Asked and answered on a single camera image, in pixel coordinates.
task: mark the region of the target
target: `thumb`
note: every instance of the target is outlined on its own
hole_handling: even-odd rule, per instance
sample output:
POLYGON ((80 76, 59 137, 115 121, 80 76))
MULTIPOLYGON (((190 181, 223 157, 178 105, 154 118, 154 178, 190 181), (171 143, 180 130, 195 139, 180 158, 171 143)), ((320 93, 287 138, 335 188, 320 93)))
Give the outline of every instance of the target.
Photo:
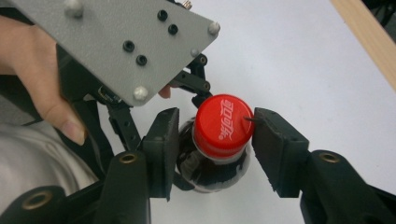
POLYGON ((84 125, 61 96, 55 41, 36 27, 31 27, 29 32, 33 36, 21 42, 21 50, 14 56, 15 72, 29 91, 41 118, 73 142, 83 145, 84 125))
POLYGON ((85 141, 84 125, 70 104, 60 95, 58 82, 51 85, 49 82, 47 79, 28 85, 38 114, 70 140, 82 146, 85 141))

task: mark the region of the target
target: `metal plate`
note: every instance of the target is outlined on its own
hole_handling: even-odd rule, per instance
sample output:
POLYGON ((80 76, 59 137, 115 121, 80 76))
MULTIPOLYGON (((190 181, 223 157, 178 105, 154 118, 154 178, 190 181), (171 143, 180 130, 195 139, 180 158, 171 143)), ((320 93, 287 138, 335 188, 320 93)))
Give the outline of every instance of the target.
POLYGON ((193 60, 192 49, 201 52, 217 37, 208 32, 213 21, 165 0, 79 0, 81 18, 66 15, 64 0, 10 2, 128 105, 144 105, 193 60), (157 18, 161 9, 166 21, 157 18), (176 35, 168 33, 171 24, 176 35), (132 53, 123 50, 125 40, 134 42, 132 53), (146 65, 136 63, 138 55, 146 65), (137 87, 148 90, 144 100, 134 98, 137 87))

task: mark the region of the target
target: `wooden edge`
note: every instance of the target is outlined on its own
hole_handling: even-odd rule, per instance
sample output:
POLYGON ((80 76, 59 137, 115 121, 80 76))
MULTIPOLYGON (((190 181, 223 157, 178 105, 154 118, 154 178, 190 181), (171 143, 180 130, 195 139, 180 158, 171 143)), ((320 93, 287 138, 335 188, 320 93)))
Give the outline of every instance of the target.
POLYGON ((376 66, 396 91, 396 45, 361 0, 332 0, 376 66))

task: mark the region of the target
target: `bottle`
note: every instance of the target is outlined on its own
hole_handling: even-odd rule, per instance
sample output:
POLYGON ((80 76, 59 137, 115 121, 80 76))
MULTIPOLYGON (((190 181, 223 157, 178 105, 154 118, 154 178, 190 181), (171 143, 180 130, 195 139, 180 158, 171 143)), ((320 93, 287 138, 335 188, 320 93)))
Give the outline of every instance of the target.
POLYGON ((196 191, 215 192, 235 184, 250 162, 248 140, 253 113, 241 99, 227 94, 209 97, 196 118, 179 130, 177 172, 196 191))

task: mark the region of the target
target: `bottle cap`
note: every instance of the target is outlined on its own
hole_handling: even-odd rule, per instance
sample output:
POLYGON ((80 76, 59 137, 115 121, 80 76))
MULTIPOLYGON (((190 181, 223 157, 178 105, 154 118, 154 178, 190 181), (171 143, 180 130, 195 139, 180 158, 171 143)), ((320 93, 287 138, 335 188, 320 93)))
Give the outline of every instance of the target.
POLYGON ((244 117, 253 118, 253 113, 241 99, 227 94, 208 98, 195 118, 195 144, 208 157, 232 157, 245 147, 253 133, 253 122, 244 117))

